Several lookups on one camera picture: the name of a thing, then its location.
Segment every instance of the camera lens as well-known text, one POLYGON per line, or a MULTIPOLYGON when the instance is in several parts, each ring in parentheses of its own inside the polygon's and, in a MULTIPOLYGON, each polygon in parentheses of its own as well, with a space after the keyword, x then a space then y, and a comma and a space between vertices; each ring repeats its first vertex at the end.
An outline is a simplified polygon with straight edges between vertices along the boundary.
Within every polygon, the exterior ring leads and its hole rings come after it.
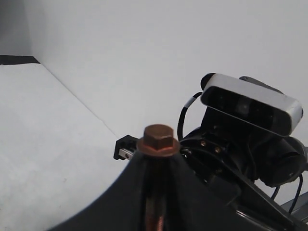
POLYGON ((224 108, 224 105, 225 105, 224 97, 223 97, 222 95, 218 96, 218 98, 217 98, 217 106, 218 106, 220 109, 223 109, 223 108, 224 108))
POLYGON ((243 116, 248 116, 250 111, 250 103, 251 99, 246 97, 241 97, 236 106, 236 112, 243 116))

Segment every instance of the black connector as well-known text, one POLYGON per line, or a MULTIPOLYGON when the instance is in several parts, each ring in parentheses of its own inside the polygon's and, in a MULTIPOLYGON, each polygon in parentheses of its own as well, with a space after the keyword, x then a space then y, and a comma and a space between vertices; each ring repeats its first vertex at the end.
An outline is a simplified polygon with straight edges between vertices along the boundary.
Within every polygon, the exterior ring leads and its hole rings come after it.
POLYGON ((114 159, 130 160, 136 151, 137 141, 137 138, 130 135, 117 140, 115 144, 114 159))

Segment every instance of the hex bolt head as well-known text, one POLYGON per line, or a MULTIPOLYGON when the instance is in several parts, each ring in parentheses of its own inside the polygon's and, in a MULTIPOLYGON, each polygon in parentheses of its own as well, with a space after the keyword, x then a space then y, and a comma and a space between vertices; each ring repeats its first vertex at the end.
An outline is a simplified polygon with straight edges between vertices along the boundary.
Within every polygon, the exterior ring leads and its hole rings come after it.
POLYGON ((150 125, 144 130, 143 144, 155 150, 173 147, 173 129, 161 125, 150 125))
POLYGON ((147 126, 137 149, 151 156, 167 157, 180 152, 180 144, 173 137, 173 129, 162 124, 147 126))

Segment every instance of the white backdrop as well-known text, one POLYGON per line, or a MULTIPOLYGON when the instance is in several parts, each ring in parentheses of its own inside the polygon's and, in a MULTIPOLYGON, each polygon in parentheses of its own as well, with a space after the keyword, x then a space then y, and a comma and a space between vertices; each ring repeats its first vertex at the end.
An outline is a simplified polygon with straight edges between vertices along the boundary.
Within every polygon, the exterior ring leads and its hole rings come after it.
MULTIPOLYGON (((308 108, 306 0, 25 5, 34 56, 117 137, 141 136, 152 123, 175 128, 182 106, 209 72, 257 78, 308 108)), ((185 132, 200 124, 204 110, 200 103, 192 107, 185 132)), ((307 126, 308 116, 294 132, 306 144, 307 126)), ((277 201, 291 199, 296 186, 284 186, 277 201)))

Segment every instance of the wire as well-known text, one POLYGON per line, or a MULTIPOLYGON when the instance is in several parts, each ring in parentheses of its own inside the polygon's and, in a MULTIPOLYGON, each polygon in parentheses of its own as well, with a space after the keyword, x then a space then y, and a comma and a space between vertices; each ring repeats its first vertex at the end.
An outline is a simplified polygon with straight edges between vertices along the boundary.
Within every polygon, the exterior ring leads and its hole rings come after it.
POLYGON ((280 186, 275 188, 275 191, 273 193, 273 195, 271 196, 271 199, 274 200, 279 192, 280 186))
POLYGON ((296 195, 295 195, 294 200, 293 200, 293 202, 292 202, 292 205, 291 205, 291 207, 290 207, 290 209, 289 209, 289 213, 290 213, 290 214, 293 212, 293 210, 294 210, 294 208, 295 208, 295 205, 296 205, 297 200, 298 200, 298 198, 299 198, 300 191, 302 190, 302 187, 303 187, 303 175, 300 174, 300 175, 299 175, 299 184, 298 184, 298 188, 297 188, 297 191, 296 191, 296 195))
POLYGON ((179 122, 178 122, 178 129, 177 129, 177 134, 178 134, 178 140, 182 140, 183 139, 183 127, 184 127, 184 120, 185 120, 185 116, 187 113, 188 108, 191 106, 191 104, 202 94, 202 92, 198 92, 196 94, 194 94, 194 96, 192 96, 187 103, 184 105, 184 107, 182 108, 180 117, 179 117, 179 122))

